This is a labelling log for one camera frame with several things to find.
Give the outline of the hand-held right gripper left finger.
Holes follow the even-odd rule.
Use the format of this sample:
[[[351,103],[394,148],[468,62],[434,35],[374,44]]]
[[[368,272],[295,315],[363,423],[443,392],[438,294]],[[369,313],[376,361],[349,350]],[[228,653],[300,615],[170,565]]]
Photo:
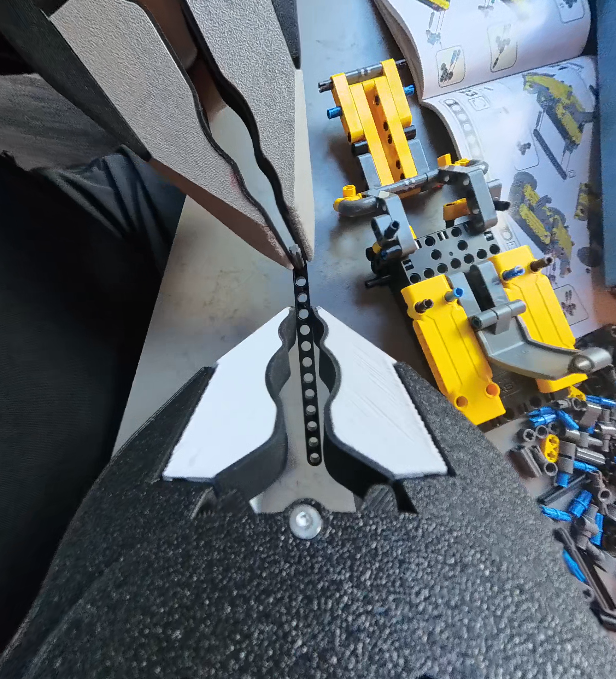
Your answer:
[[[286,467],[281,391],[290,377],[295,310],[287,307],[216,363],[162,478],[245,499],[265,492]]]

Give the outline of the building instruction booklet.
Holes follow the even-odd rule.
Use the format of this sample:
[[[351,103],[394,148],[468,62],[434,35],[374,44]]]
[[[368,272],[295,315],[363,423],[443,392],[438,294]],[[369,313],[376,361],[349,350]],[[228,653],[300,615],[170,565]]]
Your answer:
[[[459,157],[481,159],[509,209],[497,242],[544,269],[576,338],[598,320],[586,220],[596,73],[587,1],[377,1],[422,106]]]

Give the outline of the pile of small building bricks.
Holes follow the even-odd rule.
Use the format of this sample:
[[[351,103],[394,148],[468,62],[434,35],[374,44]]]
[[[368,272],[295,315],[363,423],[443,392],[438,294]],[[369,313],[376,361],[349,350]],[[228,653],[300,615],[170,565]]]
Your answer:
[[[507,456],[592,614],[616,642],[616,325],[580,344],[607,349],[612,363],[581,386],[520,406]]]

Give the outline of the grey desk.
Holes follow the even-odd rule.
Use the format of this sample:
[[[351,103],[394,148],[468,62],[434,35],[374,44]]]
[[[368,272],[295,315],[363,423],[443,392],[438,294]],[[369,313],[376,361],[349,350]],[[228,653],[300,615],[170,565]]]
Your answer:
[[[311,145],[315,197],[316,251],[309,268],[313,303],[399,361],[423,373],[420,354],[406,333],[397,303],[387,289],[365,292],[362,281],[369,268],[362,250],[370,233],[364,224],[341,227],[329,199],[348,183],[354,159],[344,148],[340,124],[327,121],[324,109],[331,97],[318,94],[317,82],[335,72],[352,69],[400,51],[371,1],[297,1],[303,53],[304,91]],[[246,128],[225,107],[211,122],[214,138],[239,163],[253,194],[267,205],[270,186],[252,168],[253,151]],[[191,374],[214,364],[283,307],[292,303],[290,272],[270,262],[237,238],[191,199],[184,203],[151,326],[118,434],[116,451],[159,405],[168,400]],[[285,476],[254,508],[276,512],[292,500],[308,498],[330,511],[357,507],[352,493],[339,486],[323,464],[312,468],[305,459],[299,378],[292,372],[281,398],[289,431],[289,461]],[[600,573],[616,601],[615,571]]]

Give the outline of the long black holed beam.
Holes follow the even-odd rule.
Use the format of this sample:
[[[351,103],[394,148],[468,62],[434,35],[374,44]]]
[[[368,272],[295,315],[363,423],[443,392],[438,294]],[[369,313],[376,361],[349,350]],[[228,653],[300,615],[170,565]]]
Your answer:
[[[309,274],[301,248],[295,244],[289,248],[293,263],[294,308],[296,337],[300,368],[301,396],[306,446],[306,460],[312,467],[322,463],[322,443],[319,419],[319,401],[315,369],[314,320],[309,291]]]

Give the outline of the yellow toy vehicle model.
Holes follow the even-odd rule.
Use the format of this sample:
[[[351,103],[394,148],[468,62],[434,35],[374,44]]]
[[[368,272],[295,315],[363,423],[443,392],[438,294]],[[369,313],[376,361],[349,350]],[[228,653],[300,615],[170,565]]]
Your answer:
[[[496,241],[499,214],[510,208],[489,165],[472,152],[438,157],[431,168],[415,138],[404,86],[404,60],[340,72],[319,84],[330,91],[362,168],[365,190],[343,188],[341,216],[370,217],[366,250],[374,277],[397,287],[441,393],[473,424],[505,413],[493,367],[536,382],[550,394],[609,367],[604,347],[579,350],[543,270],[553,255],[527,246],[508,252]]]

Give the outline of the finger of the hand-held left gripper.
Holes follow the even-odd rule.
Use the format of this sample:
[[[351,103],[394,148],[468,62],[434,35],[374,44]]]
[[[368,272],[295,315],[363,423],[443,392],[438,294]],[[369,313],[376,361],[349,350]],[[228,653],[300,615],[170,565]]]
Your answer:
[[[211,79],[210,102],[228,105],[183,3],[52,1],[51,22],[148,149],[151,164],[258,252],[293,269],[289,248],[295,243],[278,233],[212,135],[211,116],[182,56],[201,59]]]
[[[304,260],[315,208],[295,1],[184,1],[183,12],[223,101],[249,132],[256,163]]]

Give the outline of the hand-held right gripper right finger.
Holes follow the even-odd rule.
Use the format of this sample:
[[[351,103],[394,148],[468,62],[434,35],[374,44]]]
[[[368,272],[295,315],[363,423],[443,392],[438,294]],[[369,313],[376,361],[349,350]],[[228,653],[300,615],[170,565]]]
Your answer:
[[[445,476],[450,468],[415,405],[397,361],[322,307],[319,374],[324,406],[324,460],[356,497],[373,486]]]

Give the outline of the person's dark clothing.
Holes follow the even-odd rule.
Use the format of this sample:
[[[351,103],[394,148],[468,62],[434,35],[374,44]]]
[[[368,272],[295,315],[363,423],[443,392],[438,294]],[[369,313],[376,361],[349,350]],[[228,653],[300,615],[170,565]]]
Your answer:
[[[0,75],[0,655],[114,449],[185,195]]]

